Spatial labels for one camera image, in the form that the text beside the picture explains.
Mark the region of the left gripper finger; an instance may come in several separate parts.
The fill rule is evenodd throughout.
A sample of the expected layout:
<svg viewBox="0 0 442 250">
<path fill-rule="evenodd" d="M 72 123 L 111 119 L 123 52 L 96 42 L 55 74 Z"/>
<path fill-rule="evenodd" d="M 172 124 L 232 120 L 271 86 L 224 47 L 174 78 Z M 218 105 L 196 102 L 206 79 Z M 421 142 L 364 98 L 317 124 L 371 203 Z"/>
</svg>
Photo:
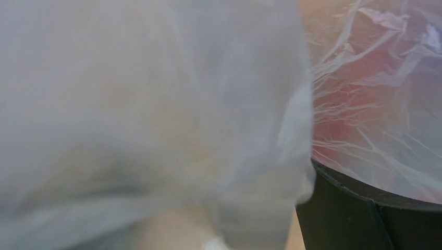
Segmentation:
<svg viewBox="0 0 442 250">
<path fill-rule="evenodd" d="M 375 188 L 316 161 L 311 198 L 296 207 L 306 249 L 441 250 L 441 205 Z"/>
</svg>

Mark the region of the clear plastic fruit bag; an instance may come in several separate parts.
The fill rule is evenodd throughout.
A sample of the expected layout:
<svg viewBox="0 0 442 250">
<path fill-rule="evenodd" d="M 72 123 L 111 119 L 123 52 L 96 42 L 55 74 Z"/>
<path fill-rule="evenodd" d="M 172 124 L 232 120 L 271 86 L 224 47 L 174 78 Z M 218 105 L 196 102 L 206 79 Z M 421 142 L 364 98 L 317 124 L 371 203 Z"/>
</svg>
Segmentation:
<svg viewBox="0 0 442 250">
<path fill-rule="evenodd" d="M 441 1 L 1 1 L 1 249 L 284 249 L 316 162 L 441 203 Z"/>
</svg>

